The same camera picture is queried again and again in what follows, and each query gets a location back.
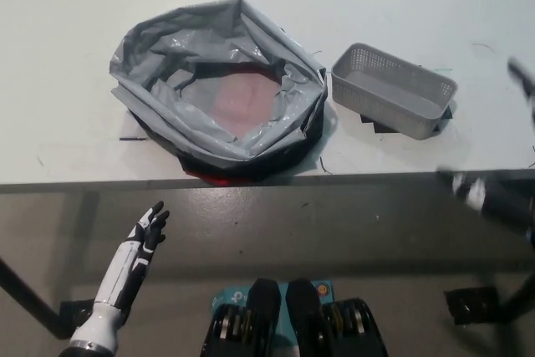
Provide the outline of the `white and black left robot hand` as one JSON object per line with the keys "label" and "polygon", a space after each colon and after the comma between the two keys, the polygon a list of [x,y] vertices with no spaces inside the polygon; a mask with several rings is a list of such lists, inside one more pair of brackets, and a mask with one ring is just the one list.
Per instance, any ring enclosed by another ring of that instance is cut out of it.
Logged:
{"label": "white and black left robot hand", "polygon": [[62,356],[114,356],[118,333],[145,280],[170,213],[158,201],[134,225],[118,246],[95,296],[89,318],[73,333]]}

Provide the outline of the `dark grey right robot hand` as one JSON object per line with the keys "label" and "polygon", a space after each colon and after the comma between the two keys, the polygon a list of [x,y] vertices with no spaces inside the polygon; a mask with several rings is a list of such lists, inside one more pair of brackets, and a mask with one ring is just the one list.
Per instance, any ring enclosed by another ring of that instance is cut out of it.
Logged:
{"label": "dark grey right robot hand", "polygon": [[520,228],[534,226],[534,196],[523,196],[495,177],[439,169],[438,180],[461,203],[487,219]]}

